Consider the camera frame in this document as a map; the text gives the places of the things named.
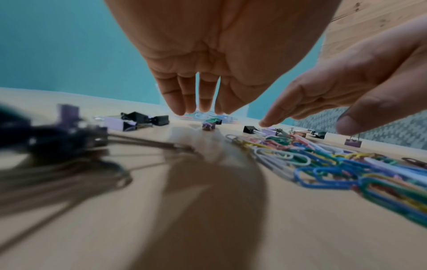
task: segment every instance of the patterned fabric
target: patterned fabric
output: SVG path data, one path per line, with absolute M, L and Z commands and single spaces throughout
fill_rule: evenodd
M 295 122 L 295 126 L 337 133 L 335 122 L 347 108 L 323 111 Z M 427 150 L 427 111 L 360 134 L 363 139 Z

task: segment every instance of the hand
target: hand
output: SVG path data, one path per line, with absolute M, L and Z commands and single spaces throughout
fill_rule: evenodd
M 105 0 L 147 60 L 178 115 L 216 113 L 260 96 L 296 65 L 330 22 L 340 0 Z
M 260 126 L 350 106 L 336 124 L 354 135 L 427 109 L 427 16 L 349 48 L 305 72 L 275 101 Z

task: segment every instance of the table surface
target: table surface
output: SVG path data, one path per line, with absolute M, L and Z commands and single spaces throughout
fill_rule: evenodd
M 85 117 L 164 112 L 157 105 L 45 91 L 0 89 L 0 96 L 46 121 L 56 118 L 56 103 L 78 105 Z M 110 146 L 108 159 L 131 171 L 132 184 L 0 217 L 0 269 L 426 269 L 425 228 L 354 192 L 304 189 L 279 178 L 224 138 L 241 130 L 221 125 L 207 132 L 200 122 L 172 119 L 128 133 L 193 145 L 204 159 Z M 421 150 L 363 144 L 393 157 L 427 157 Z M 0 164 L 25 158 L 2 154 Z

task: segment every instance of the wooden wall panel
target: wooden wall panel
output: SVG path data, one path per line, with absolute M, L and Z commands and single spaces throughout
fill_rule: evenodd
M 427 0 L 343 0 L 326 32 L 319 62 L 427 13 Z

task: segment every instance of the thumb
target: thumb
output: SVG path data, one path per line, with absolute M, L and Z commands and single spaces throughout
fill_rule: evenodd
M 336 123 L 342 135 L 355 135 L 427 109 L 427 63 L 393 76 L 361 96 Z

